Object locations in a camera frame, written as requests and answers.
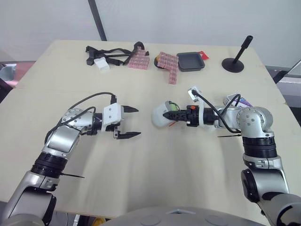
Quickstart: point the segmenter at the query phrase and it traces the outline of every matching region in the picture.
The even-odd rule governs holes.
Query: black stand
[[[244,64],[239,61],[238,59],[240,58],[240,56],[243,54],[244,50],[246,48],[248,48],[248,46],[250,45],[251,41],[253,39],[253,36],[248,35],[244,41],[244,43],[241,45],[241,49],[238,52],[237,56],[234,58],[226,58],[222,61],[222,67],[229,71],[229,72],[233,72],[233,73],[238,73],[241,72],[244,69]]]

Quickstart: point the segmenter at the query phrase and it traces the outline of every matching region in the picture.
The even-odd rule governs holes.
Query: small black dish
[[[179,69],[181,72],[199,71],[205,67],[205,63],[198,52],[178,53]]]

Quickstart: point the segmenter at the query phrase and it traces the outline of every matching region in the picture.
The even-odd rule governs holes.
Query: black strap
[[[107,61],[108,64],[112,64],[112,65],[116,65],[116,66],[120,66],[121,64],[123,64],[123,61],[109,58],[109,57],[106,57],[105,60]]]
[[[132,56],[137,52],[138,47],[141,49],[144,49],[144,45],[142,42],[138,41],[134,45],[133,51],[124,49],[124,48],[114,48],[110,50],[97,50],[91,46],[86,47],[86,53],[89,53],[89,58],[87,59],[87,65],[93,65],[95,59],[99,59],[101,57],[105,57],[108,64],[113,64],[116,66],[120,66],[121,64],[126,65],[132,58]],[[112,53],[114,51],[121,51],[124,54],[117,54],[117,55],[106,55],[106,53]],[[113,59],[111,57],[128,57],[125,61]]]

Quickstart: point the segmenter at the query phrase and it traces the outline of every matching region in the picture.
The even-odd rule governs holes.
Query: white wall
[[[301,58],[301,0],[96,0],[112,41],[240,46],[265,65]],[[55,39],[99,40],[87,0],[1,0],[0,62],[36,60]]]
[[[265,65],[301,59],[301,0],[96,0],[108,40],[240,46]]]
[[[87,0],[0,1],[0,62],[37,60],[55,39],[100,40]]]

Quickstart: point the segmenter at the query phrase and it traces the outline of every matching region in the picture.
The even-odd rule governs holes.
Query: black cable
[[[226,121],[224,120],[224,117],[219,113],[219,111],[208,101],[206,100],[206,98],[204,98],[202,95],[200,95],[197,91],[193,90],[192,94],[195,96],[198,96],[199,98],[201,98],[203,101],[205,101],[206,104],[208,104],[212,110],[215,111],[215,113],[220,117],[221,121],[224,123],[224,126],[227,128],[227,130],[231,133],[240,133],[240,131],[234,131],[232,130],[228,124],[226,123]]]
[[[86,101],[86,100],[92,98],[92,97],[95,97],[95,96],[98,96],[98,95],[104,95],[104,94],[111,95],[111,104],[116,103],[117,100],[116,100],[116,96],[115,96],[114,94],[112,94],[112,93],[110,93],[110,92],[101,92],[101,93],[95,93],[95,94],[93,94],[93,95],[90,95],[90,96],[88,96],[88,97],[86,97],[86,98],[80,100],[79,102],[77,102],[77,103],[75,103],[74,105],[72,105],[72,106],[69,108],[69,110],[72,109],[72,108],[74,108],[74,107],[76,107],[77,105],[83,103],[84,101]]]
[[[235,100],[236,98],[237,98],[237,101],[236,101],[236,103],[235,103],[235,106],[237,106],[238,103],[239,103],[239,101],[240,101],[240,97],[241,97],[241,95],[240,95],[239,93],[236,94],[236,95],[229,101],[229,103],[225,106],[224,110],[222,111],[222,115],[224,115],[224,114],[226,113],[227,109],[230,107],[230,105],[234,102],[234,100]]]
[[[69,123],[69,122],[71,122],[71,121],[77,119],[78,117],[82,116],[84,113],[86,113],[87,111],[89,111],[89,110],[91,110],[91,109],[94,110],[94,111],[93,111],[94,113],[96,112],[96,107],[94,107],[94,106],[93,106],[93,107],[88,107],[86,110],[82,111],[81,113],[79,113],[78,115],[76,115],[75,117],[73,117],[72,119],[69,119],[69,120],[67,120],[67,121],[64,121],[63,123],[61,123],[61,122],[58,123],[56,126],[54,126],[51,130],[48,131],[48,133],[46,134],[44,143],[45,143],[45,144],[47,143],[48,137],[49,137],[49,136],[51,135],[51,133],[54,132],[57,128],[59,128],[60,126],[63,126],[63,125],[65,125],[65,124],[67,124],[67,123]]]
[[[79,102],[76,102],[74,105],[72,105],[72,106],[69,108],[69,110],[72,109],[72,108],[74,108],[74,107],[76,107],[77,105],[83,103],[84,101],[86,101],[86,100],[88,100],[88,99],[90,99],[90,98],[92,98],[92,97],[99,96],[99,95],[111,95],[111,104],[117,102],[116,95],[114,95],[113,93],[110,93],[110,92],[100,92],[100,93],[94,93],[93,95],[90,95],[90,96],[88,96],[88,97],[86,97],[86,98],[80,100]],[[78,118],[78,117],[79,117],[80,115],[82,115],[82,114],[83,114],[83,112],[81,112],[80,114],[78,114],[78,115],[77,115],[75,118],[73,118],[71,121],[73,121],[74,119]],[[60,119],[60,121],[58,121],[58,123],[56,124],[55,127],[53,127],[50,131],[48,131],[48,133],[46,134],[46,137],[45,137],[45,141],[44,141],[45,144],[46,144],[46,142],[47,142],[47,140],[48,140],[48,137],[51,135],[51,133],[52,133],[55,129],[57,129],[58,127],[60,127],[60,126],[62,126],[62,125],[64,125],[64,124],[66,124],[66,123],[68,123],[68,122],[70,122],[70,120],[68,120],[68,121],[65,121],[65,122],[62,124],[61,121],[62,121],[62,118]]]

